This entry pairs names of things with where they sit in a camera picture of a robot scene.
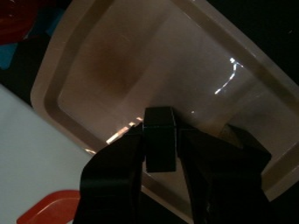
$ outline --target white surface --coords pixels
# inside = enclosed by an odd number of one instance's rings
[[[46,195],[79,189],[90,155],[1,85],[0,102],[0,223],[15,224]]]

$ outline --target orange object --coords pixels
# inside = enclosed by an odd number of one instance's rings
[[[79,191],[54,192],[23,214],[16,223],[66,224],[74,220],[79,202]]]

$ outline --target black surface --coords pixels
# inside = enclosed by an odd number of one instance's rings
[[[299,223],[299,182],[272,201],[280,223]]]
[[[142,193],[140,223],[142,224],[186,224],[160,204]]]
[[[0,83],[31,105],[33,81],[43,62],[50,36],[28,39],[19,43],[12,65],[0,69]]]
[[[298,0],[208,0],[299,84]]]

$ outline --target black clamp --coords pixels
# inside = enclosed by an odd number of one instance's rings
[[[142,163],[148,172],[174,172],[182,160],[194,223],[276,223],[262,190],[271,155],[243,129],[230,126],[242,148],[200,132],[172,108],[147,108],[134,127],[90,160],[80,179],[74,224],[139,223]]]

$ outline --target red object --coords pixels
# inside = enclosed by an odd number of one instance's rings
[[[50,194],[17,219],[17,224],[66,224],[74,220],[80,202],[79,191]]]
[[[24,40],[33,27],[39,9],[55,6],[55,2],[55,0],[0,1],[0,45]]]

